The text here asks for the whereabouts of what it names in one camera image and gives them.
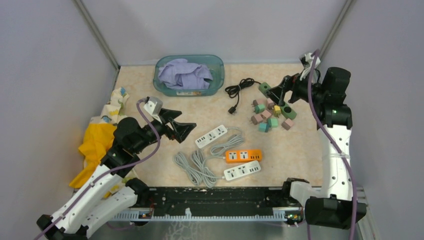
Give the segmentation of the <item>teal usb plug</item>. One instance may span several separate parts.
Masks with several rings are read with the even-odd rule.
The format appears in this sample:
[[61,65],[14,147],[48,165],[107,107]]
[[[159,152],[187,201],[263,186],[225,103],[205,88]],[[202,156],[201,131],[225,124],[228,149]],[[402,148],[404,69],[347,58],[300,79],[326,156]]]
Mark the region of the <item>teal usb plug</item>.
[[258,124],[258,131],[262,132],[262,133],[267,133],[270,129],[270,126],[265,123],[265,122],[261,122]]

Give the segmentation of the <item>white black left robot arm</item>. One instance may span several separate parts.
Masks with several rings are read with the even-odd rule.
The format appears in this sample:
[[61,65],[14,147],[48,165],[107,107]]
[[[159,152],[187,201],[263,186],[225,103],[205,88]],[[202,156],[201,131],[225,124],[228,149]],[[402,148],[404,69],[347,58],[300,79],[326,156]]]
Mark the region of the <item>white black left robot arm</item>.
[[112,147],[101,159],[88,181],[55,213],[43,214],[36,221],[41,233],[36,239],[87,240],[101,226],[121,211],[144,207],[149,203],[149,187],[139,179],[131,179],[111,198],[104,195],[133,169],[151,158],[161,144],[161,136],[182,143],[196,123],[179,123],[179,110],[162,109],[159,120],[140,127],[133,117],[121,120],[114,131]]

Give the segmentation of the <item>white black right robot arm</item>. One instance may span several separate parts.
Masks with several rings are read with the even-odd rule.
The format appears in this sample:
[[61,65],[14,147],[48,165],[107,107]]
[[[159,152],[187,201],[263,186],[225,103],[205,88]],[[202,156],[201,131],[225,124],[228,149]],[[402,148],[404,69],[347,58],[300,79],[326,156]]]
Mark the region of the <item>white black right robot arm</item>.
[[291,91],[289,103],[304,100],[313,107],[322,147],[322,185],[317,190],[305,179],[288,178],[281,193],[287,206],[301,204],[309,225],[347,230],[367,213],[366,204],[357,200],[350,174],[353,118],[344,103],[350,78],[348,70],[330,67],[322,82],[309,83],[306,76],[297,73],[264,90],[265,96],[280,106],[286,106],[284,97]]

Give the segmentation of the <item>orange power strip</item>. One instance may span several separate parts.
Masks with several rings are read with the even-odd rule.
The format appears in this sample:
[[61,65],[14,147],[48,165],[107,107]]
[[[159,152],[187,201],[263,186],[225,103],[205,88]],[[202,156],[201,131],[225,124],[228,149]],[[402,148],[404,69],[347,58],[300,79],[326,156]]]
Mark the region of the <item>orange power strip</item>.
[[263,153],[260,149],[228,150],[224,154],[227,164],[244,164],[251,161],[262,161]]

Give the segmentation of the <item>green power strip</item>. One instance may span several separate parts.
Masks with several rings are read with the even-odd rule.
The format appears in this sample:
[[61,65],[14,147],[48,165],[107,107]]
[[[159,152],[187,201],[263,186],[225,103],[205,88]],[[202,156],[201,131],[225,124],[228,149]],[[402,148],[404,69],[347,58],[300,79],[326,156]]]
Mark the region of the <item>green power strip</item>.
[[[259,85],[258,89],[259,91],[265,96],[267,97],[267,91],[271,88],[271,86],[266,83],[263,82]],[[275,105],[278,105],[279,99],[272,99],[275,102]],[[291,119],[294,120],[297,116],[297,113],[293,110],[293,108],[291,106],[289,106],[287,103],[284,106],[280,106],[281,107],[281,114],[286,118],[286,119]]]

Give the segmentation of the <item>white power strip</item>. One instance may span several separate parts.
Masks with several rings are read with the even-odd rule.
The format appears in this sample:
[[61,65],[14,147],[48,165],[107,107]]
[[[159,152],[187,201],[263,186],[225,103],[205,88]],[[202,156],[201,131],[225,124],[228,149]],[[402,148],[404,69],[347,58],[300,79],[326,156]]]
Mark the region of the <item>white power strip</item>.
[[261,171],[261,165],[257,160],[254,160],[224,170],[223,176],[226,181],[234,181],[259,171]]
[[207,145],[213,143],[218,138],[222,137],[228,132],[228,129],[224,125],[219,125],[218,127],[214,128],[213,130],[209,131],[205,135],[199,137],[195,140],[195,144],[199,149],[203,149]]

